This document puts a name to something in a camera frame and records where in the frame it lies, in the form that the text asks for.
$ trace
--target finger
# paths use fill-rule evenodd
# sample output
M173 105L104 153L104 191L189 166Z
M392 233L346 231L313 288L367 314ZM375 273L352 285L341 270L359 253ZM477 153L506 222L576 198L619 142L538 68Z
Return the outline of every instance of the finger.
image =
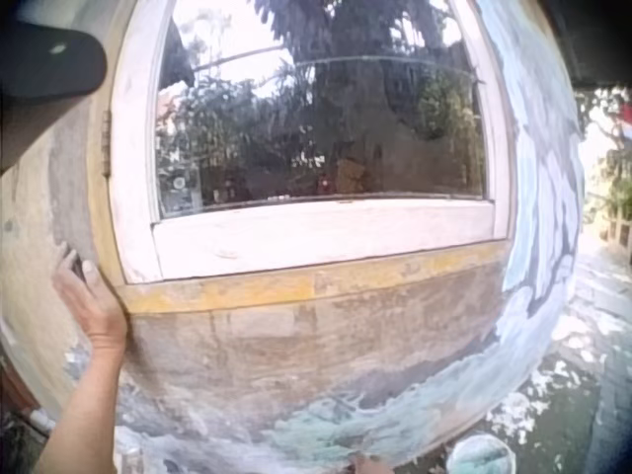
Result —
M89 260L84 260L81 270L86 278L88 289L97 299L108 299L113 296L110 288L103 280L101 272L99 272L99 269L97 269L95 264Z
M66 257L64 257L64 259L61 261L59 267L61 269L72 269L72 266L75 264L76 260L77 251L75 249L72 249L70 252L68 252L68 255L66 255Z
M72 266L72 260L64 259L63 265L59 267L57 275L55 276L58 292L62 291L69 293L70 297L78 300L82 307L89 309L94 304L94 296L83 282L83 280L77 276L66 265L70 262Z
M65 291L63 288L58 290L57 294L75 318L79 318L81 315L85 314L86 307L76 294L70 291Z

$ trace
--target tree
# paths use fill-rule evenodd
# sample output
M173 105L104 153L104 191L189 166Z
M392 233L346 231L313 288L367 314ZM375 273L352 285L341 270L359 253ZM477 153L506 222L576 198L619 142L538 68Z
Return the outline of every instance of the tree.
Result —
M583 133L587 132L590 124L594 124L616 146L616 149L603 157L604 166L601 172L601 177L610 182L606 203L610 212L616 212L618 207L632 206L632 149L626 147L618 125L622 108L629 99L630 91L619 87L576 92Z

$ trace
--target painted wall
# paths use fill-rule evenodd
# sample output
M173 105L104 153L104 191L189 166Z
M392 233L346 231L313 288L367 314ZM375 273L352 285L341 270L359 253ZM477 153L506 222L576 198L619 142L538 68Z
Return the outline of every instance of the painted wall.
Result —
M99 35L115 4L79 2L63 18ZM511 111L510 251L349 296L132 315L117 441L135 472L337 472L358 449L400 464L477 421L539 363L581 222L576 107L534 2L476 4ZM88 358L48 276L61 239L95 257L82 153L90 101L2 177L2 343L54 416Z

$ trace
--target black object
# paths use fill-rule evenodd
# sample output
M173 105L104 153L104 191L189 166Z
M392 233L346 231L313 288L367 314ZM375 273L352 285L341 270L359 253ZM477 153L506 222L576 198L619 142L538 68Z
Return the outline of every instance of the black object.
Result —
M101 44L85 33L5 21L0 30L0 172L107 72Z

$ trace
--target pavement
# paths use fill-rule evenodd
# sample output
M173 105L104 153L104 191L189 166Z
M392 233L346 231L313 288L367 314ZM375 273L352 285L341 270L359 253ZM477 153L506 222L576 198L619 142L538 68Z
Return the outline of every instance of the pavement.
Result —
M632 428L632 272L590 231L580 237L575 293L529 379L459 439L396 470L443 474L453 447L494 435L517 474L615 471Z

